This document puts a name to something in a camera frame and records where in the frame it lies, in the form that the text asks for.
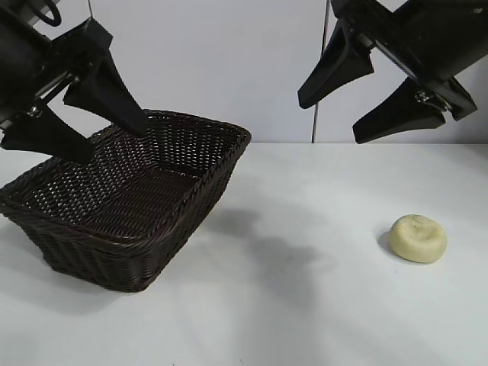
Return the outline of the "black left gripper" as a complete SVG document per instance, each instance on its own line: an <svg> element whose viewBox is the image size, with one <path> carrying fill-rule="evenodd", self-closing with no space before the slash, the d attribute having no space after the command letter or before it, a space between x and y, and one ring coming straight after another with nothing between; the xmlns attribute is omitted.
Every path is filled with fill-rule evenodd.
<svg viewBox="0 0 488 366"><path fill-rule="evenodd" d="M117 71L109 31L88 17L50 39L34 28L37 22L60 26L58 3L1 3L1 148L90 162L91 142L48 106L60 93L64 104L144 136L148 117Z"/></svg>

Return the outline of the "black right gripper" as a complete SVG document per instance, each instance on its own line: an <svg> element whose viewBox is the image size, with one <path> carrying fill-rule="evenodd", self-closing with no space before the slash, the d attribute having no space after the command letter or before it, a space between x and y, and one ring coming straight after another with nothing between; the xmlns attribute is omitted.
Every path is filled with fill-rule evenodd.
<svg viewBox="0 0 488 366"><path fill-rule="evenodd" d="M443 111L461 120L477 110L456 79L487 55L485 1L406 1L390 11L379 1L334 1L339 19L319 62L297 92L301 108L374 72L367 39L407 79L352 127L355 142L445 124Z"/></svg>

